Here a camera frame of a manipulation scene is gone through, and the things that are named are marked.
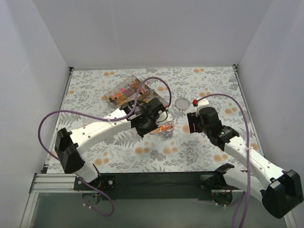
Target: cable tie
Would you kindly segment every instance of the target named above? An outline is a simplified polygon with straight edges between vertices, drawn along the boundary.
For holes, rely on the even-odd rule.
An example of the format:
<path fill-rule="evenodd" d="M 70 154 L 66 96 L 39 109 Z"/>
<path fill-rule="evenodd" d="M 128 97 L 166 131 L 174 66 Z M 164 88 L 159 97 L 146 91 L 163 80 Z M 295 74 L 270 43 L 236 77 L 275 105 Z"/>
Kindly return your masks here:
<path fill-rule="evenodd" d="M 247 151 L 247 150 L 249 150 L 249 151 L 250 151 L 250 150 L 252 150 L 252 149 L 253 149 L 253 146 L 245 147 L 245 149 L 246 149 L 246 151 Z"/>
<path fill-rule="evenodd" d="M 113 135 L 114 134 L 113 123 L 111 122 L 111 119 L 109 117 L 106 117 L 106 119 L 108 120 L 107 122 L 111 125 L 112 135 Z"/>

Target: floral tablecloth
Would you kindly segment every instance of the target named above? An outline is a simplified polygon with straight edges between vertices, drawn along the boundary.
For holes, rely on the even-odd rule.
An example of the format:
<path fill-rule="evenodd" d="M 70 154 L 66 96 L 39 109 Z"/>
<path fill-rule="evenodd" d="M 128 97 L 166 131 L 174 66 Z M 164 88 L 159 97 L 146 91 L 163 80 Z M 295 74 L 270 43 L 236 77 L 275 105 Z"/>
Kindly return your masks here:
<path fill-rule="evenodd" d="M 241 91 L 232 67 L 214 68 L 168 68 L 133 70 L 76 70 L 71 76 L 63 109 L 79 111 L 104 117 L 112 108 L 104 94 L 134 75 L 139 79 L 158 76 L 164 79 L 172 91 L 172 105 L 169 108 L 175 121 L 173 136 L 164 138 L 145 135 L 141 138 L 134 129 L 121 132 L 100 142 L 83 154 L 94 163 L 100 172 L 164 172 L 164 171 L 213 171 L 224 163 L 243 168 L 233 157 L 213 146 L 204 134 L 189 133 L 187 117 L 174 106 L 179 97 L 189 101 L 212 93 L 225 93 L 237 99 L 246 110 Z M 164 99 L 169 100 L 167 88 L 152 80 L 151 88 Z M 216 108 L 224 125 L 237 130 L 245 139 L 245 125 L 236 104 L 225 97 L 210 97 L 210 104 Z M 186 112 L 194 112 L 191 105 Z M 94 120 L 74 114 L 61 114 L 59 129 L 68 130 L 86 126 Z M 250 123 L 250 144 L 258 152 L 255 132 Z M 49 158 L 47 173 L 63 173 L 60 163 Z"/>

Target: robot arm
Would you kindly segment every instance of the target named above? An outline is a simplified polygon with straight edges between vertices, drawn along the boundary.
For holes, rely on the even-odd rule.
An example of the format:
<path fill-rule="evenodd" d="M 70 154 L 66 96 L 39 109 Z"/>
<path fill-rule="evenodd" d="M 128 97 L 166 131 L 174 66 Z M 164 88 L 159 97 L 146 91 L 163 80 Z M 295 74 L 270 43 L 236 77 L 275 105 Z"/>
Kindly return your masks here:
<path fill-rule="evenodd" d="M 247 148 L 242 137 L 229 126 L 222 125 L 218 113 L 206 99 L 199 101 L 197 110 L 188 113 L 190 133 L 204 132 L 210 142 L 247 166 Z M 250 149 L 251 194 L 262 201 L 276 218 L 282 218 L 303 201 L 300 176 L 285 171 Z M 225 164 L 216 170 L 225 184 L 247 190 L 247 173 Z"/>
<path fill-rule="evenodd" d="M 134 102 L 128 102 L 108 115 L 106 119 L 126 116 L 133 108 Z M 135 128 L 143 137 L 145 134 L 172 121 L 171 114 L 163 104 L 154 98 L 150 102 L 141 102 L 129 118 L 113 122 L 94 122 L 88 126 L 68 132 L 66 128 L 58 131 L 55 151 L 65 173 L 75 173 L 90 183 L 98 177 L 97 168 L 82 154 L 105 138 L 122 131 Z"/>

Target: white enclosure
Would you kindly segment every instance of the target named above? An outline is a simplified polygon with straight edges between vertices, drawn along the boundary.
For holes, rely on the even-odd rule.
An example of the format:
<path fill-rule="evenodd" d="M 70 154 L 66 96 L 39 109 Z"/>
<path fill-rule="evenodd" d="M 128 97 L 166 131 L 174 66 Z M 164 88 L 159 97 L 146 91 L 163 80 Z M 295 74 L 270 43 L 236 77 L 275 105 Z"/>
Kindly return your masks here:
<path fill-rule="evenodd" d="M 32 0 L 0 1 L 0 227 L 19 227 L 45 152 L 37 128 L 58 109 L 68 67 Z M 50 143 L 55 118 L 45 125 Z"/>
<path fill-rule="evenodd" d="M 231 66 L 271 0 L 34 0 L 75 68 Z"/>
<path fill-rule="evenodd" d="M 20 225 L 46 156 L 38 124 L 60 107 L 68 67 L 238 64 L 266 157 L 304 179 L 303 0 L 0 0 L 0 12 L 0 227 Z"/>

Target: glass panel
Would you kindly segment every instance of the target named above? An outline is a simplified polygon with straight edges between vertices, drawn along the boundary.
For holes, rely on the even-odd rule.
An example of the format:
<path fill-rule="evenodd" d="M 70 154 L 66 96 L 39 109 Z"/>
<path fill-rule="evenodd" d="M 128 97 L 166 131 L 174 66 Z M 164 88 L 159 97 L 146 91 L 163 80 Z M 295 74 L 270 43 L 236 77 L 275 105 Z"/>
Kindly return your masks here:
<path fill-rule="evenodd" d="M 101 201 L 97 207 L 104 211 L 111 209 L 108 201 Z M 244 203 L 237 216 L 237 227 L 243 208 Z M 40 193 L 32 227 L 224 228 L 231 227 L 234 209 L 235 206 L 222 208 L 198 203 L 193 199 L 129 199 L 115 200 L 115 213 L 111 217 L 104 217 L 84 207 L 80 193 Z M 243 227 L 287 226 L 284 219 L 272 217 L 257 199 L 251 198 Z"/>

